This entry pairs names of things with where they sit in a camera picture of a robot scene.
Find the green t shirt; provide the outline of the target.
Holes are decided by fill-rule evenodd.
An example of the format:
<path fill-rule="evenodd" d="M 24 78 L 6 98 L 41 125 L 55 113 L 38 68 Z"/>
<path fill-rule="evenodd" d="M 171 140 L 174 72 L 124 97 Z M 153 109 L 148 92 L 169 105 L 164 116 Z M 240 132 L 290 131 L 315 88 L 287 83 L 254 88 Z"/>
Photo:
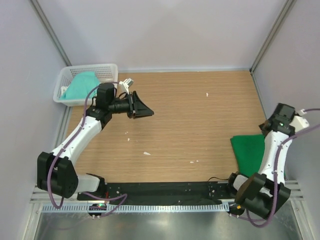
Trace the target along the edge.
<path fill-rule="evenodd" d="M 289 136 L 281 132 L 271 131 L 266 137 L 262 134 L 237 135 L 230 139 L 237 161 L 238 172 L 246 177 L 253 174 L 265 174 L 277 182 L 285 182 L 285 162 L 292 141 L 286 141 Z"/>

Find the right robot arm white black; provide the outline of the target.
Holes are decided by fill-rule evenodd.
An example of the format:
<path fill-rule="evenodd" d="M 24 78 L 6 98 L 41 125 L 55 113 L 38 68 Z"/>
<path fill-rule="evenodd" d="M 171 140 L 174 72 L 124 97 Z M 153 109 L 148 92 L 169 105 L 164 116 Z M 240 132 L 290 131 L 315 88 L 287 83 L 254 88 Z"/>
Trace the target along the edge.
<path fill-rule="evenodd" d="M 278 103 L 273 114 L 259 128 L 264 136 L 264 153 L 258 172 L 251 176 L 232 173 L 225 185 L 226 194 L 260 220 L 248 221 L 254 226 L 266 226 L 279 208 L 289 199 L 291 190 L 285 187 L 285 163 L 296 128 L 292 122 L 297 118 L 294 107 Z"/>

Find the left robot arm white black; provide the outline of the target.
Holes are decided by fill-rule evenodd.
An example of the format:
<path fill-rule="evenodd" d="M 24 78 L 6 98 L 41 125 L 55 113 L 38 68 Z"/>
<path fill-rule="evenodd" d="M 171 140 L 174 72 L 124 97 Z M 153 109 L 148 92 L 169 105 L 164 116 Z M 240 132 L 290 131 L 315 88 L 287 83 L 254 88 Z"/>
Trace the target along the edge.
<path fill-rule="evenodd" d="M 77 175 L 75 166 L 81 153 L 98 135 L 114 114 L 126 114 L 130 119 L 154 115 L 139 98 L 136 91 L 116 96 L 113 82 L 96 86 L 91 93 L 91 105 L 85 106 L 82 118 L 73 132 L 51 152 L 42 152 L 37 158 L 37 187 L 48 192 L 50 199 L 55 195 L 63 199 L 73 194 L 89 193 L 95 200 L 106 194 L 105 180 L 94 174 Z"/>

